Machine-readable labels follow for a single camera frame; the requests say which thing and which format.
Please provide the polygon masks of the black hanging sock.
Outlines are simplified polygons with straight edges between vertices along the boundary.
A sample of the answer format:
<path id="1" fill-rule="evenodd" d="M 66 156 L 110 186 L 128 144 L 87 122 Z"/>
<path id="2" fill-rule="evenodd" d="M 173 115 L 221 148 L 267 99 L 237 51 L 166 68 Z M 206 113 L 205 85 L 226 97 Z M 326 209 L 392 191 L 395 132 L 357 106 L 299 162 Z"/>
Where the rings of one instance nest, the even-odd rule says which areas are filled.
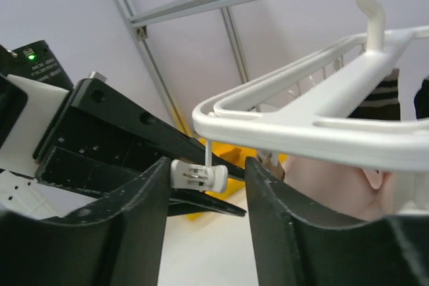
<path id="1" fill-rule="evenodd" d="M 352 119 L 370 119 L 382 121 L 400 120 L 400 101 L 398 98 L 399 68 L 394 68 L 349 115 Z M 423 79 L 414 96 L 415 116 L 428 118 L 428 77 Z"/>

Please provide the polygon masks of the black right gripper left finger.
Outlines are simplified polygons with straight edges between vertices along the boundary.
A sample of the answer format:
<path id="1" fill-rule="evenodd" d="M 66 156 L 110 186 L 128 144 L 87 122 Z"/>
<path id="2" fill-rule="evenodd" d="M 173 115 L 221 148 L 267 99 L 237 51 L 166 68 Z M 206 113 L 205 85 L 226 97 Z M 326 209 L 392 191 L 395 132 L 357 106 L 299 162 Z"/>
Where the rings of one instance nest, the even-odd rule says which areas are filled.
<path id="1" fill-rule="evenodd" d="M 2 285 L 156 285 L 170 160 L 63 218 L 1 212 Z"/>

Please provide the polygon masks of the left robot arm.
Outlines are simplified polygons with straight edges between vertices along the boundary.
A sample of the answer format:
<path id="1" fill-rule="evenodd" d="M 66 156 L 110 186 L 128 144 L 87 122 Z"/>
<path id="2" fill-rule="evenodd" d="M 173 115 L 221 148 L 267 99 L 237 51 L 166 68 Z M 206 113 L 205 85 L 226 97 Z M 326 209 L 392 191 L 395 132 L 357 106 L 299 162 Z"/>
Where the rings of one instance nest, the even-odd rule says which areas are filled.
<path id="1" fill-rule="evenodd" d="M 73 84 L 47 43 L 1 50 L 1 170 L 99 198 L 160 158 L 202 165 L 204 145 L 104 80 Z"/>

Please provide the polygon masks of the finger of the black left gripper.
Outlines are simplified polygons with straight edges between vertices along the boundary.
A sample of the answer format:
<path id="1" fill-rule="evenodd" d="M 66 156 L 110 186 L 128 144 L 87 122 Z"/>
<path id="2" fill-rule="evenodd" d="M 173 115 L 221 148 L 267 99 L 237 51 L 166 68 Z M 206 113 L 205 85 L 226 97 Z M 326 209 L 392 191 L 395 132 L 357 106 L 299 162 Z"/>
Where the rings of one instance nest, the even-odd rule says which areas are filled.
<path id="1" fill-rule="evenodd" d="M 172 189 L 168 216 L 180 216 L 201 212 L 216 212 L 231 216 L 244 217 L 246 210 L 204 192 L 187 189 Z"/>

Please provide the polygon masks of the white plastic clip hanger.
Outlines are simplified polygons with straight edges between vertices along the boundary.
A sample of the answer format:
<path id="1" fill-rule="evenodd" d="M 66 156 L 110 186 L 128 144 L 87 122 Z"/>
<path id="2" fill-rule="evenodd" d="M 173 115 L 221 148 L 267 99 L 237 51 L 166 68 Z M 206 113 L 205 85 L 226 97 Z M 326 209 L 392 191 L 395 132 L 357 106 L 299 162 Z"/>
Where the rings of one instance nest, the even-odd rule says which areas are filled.
<path id="1" fill-rule="evenodd" d="M 428 37 L 428 28 L 386 30 L 380 3 L 355 1 L 368 18 L 367 33 L 350 35 L 205 100 L 193 110 L 194 128 L 210 142 L 411 173 L 414 197 L 421 204 L 428 187 L 428 121 L 363 121 L 350 113 L 393 70 L 412 40 Z M 285 107 L 272 113 L 252 111 L 359 44 L 366 46 L 363 54 Z"/>

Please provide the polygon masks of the pink sheer sock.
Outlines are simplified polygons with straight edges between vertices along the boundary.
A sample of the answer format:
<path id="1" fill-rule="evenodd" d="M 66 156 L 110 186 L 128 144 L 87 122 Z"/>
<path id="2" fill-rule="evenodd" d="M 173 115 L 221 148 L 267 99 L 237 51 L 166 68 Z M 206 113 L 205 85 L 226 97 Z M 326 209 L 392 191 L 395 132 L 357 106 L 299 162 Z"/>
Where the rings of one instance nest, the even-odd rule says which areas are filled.
<path id="1" fill-rule="evenodd" d="M 388 214 L 427 215 L 418 208 L 410 180 L 397 173 L 290 156 L 284 181 L 310 199 L 336 212 L 365 221 Z"/>

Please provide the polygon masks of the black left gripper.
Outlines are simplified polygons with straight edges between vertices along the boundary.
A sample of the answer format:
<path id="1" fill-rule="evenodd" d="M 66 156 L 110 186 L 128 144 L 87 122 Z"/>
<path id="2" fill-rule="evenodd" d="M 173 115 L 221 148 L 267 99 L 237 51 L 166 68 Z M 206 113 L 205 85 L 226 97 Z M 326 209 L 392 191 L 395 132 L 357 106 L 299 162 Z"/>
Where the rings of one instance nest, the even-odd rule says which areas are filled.
<path id="1" fill-rule="evenodd" d="M 102 196 L 160 158 L 204 162 L 204 147 L 106 83 L 81 80 L 66 97 L 34 153 L 36 179 Z"/>

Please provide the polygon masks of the brown white striped sock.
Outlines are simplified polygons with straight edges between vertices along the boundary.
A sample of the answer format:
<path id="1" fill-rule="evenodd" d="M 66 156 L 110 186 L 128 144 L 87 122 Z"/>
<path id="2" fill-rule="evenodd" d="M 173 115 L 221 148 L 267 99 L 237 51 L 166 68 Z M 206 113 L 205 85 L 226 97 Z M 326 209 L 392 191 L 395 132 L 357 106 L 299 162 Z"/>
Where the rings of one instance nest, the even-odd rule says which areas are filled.
<path id="1" fill-rule="evenodd" d="M 268 151 L 258 150 L 257 151 L 257 159 L 277 179 L 284 181 L 285 171 L 284 171 L 284 168 L 283 168 L 281 162 L 279 161 L 279 155 L 278 154 L 268 152 Z"/>

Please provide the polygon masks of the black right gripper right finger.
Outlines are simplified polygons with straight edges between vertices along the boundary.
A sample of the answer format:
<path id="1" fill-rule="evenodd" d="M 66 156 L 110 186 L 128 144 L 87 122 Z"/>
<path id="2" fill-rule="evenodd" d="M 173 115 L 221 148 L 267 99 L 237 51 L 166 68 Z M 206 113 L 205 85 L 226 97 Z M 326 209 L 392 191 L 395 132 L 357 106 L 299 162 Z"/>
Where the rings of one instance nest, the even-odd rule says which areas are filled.
<path id="1" fill-rule="evenodd" d="M 315 202 L 258 160 L 245 187 L 260 285 L 427 285 L 428 217 L 364 222 Z"/>

